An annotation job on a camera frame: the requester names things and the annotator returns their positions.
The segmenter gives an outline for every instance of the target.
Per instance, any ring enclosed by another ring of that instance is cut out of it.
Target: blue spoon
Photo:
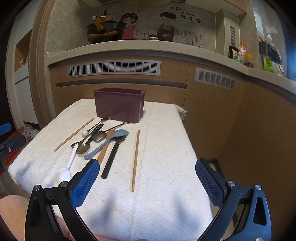
[[[115,132],[113,132],[111,134],[111,136],[99,147],[97,147],[96,149],[94,149],[91,153],[88,153],[87,155],[84,156],[85,160],[88,160],[90,158],[92,158],[95,154],[97,154],[99,151],[101,151],[103,149],[103,147],[114,137],[122,137],[122,136],[127,136],[128,135],[128,131],[126,130],[117,130]]]

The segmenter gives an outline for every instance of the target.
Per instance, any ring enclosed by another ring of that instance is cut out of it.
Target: ventilation grille
[[[67,67],[68,78],[96,74],[160,74],[160,61],[120,59]]]
[[[233,26],[230,26],[230,44],[235,45],[235,28]]]
[[[206,69],[196,68],[195,81],[234,90],[237,80]]]

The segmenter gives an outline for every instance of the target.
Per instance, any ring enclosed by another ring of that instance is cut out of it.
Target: metal vent
[[[230,26],[230,44],[235,44],[235,28]]]
[[[196,68],[195,81],[234,90],[236,79],[206,69]]]
[[[157,60],[110,60],[72,65],[67,67],[68,78],[96,74],[145,74],[159,75],[160,61]]]

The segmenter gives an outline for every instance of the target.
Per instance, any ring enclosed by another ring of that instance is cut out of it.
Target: wooden chopstick
[[[111,136],[111,134],[114,133],[114,132],[115,132],[115,130],[109,130],[109,131],[107,131],[106,139],[108,139]],[[107,148],[108,148],[108,145],[109,145],[109,142],[103,147],[103,149],[101,150],[100,154],[98,155],[97,160],[98,160],[98,162],[99,162],[100,165],[102,164],[102,161],[104,159],[104,156],[105,156],[106,151],[107,151]]]
[[[60,147],[62,145],[64,145],[68,140],[70,140],[73,136],[75,136],[79,131],[81,131],[84,127],[86,127],[89,123],[91,123],[94,120],[94,118],[92,118],[91,120],[89,120],[87,123],[85,123],[82,127],[80,127],[77,131],[75,131],[72,135],[70,135],[66,140],[64,140],[57,148],[54,149],[54,151],[57,151],[60,149]]]
[[[131,192],[135,190],[135,180],[136,180],[136,170],[137,170],[137,160],[138,160],[138,149],[139,149],[139,137],[140,137],[140,130],[138,130],[137,134],[137,144],[136,144],[136,151],[135,151],[135,159],[133,163],[133,180],[131,183]]]

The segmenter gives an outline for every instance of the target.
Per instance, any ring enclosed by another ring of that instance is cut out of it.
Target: yellow lid
[[[247,58],[254,59],[253,55],[251,55],[251,54],[249,54],[249,53],[245,53],[245,55],[244,55],[244,56],[245,56],[245,57],[247,57]]]

